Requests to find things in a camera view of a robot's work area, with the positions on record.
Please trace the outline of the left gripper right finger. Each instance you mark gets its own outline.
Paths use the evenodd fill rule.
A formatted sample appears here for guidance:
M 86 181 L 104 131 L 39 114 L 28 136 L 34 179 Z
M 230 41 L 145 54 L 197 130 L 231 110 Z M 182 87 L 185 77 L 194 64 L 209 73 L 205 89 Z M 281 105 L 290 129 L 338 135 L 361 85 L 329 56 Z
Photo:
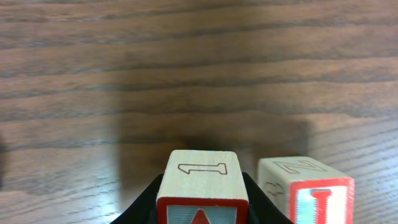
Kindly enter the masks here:
M 243 172 L 249 199 L 247 224 L 293 224 L 265 195 L 251 176 Z

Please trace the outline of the red letter I block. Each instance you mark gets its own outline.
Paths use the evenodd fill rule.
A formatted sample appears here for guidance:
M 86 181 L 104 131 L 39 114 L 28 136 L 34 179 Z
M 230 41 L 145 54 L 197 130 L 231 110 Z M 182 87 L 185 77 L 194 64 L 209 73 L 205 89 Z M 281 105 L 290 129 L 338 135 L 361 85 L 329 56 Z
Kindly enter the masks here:
M 259 159 L 257 184 L 293 223 L 353 224 L 355 180 L 311 157 Z

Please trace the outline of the red letter A block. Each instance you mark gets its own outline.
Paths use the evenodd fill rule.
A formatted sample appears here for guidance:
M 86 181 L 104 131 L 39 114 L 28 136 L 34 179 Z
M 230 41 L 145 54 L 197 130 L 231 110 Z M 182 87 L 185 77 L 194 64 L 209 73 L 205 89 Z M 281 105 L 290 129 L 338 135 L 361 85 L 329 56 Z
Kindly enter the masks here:
M 249 199 L 236 153 L 172 151 L 156 209 L 161 224 L 245 224 Z

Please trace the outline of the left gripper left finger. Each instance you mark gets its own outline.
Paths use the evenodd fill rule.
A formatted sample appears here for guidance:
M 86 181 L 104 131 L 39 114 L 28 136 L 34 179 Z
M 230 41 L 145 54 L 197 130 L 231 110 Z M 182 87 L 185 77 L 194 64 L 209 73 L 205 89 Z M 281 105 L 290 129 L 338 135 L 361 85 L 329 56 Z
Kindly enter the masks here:
M 110 224 L 158 224 L 156 198 L 163 176 L 163 174 L 159 174 L 138 198 Z

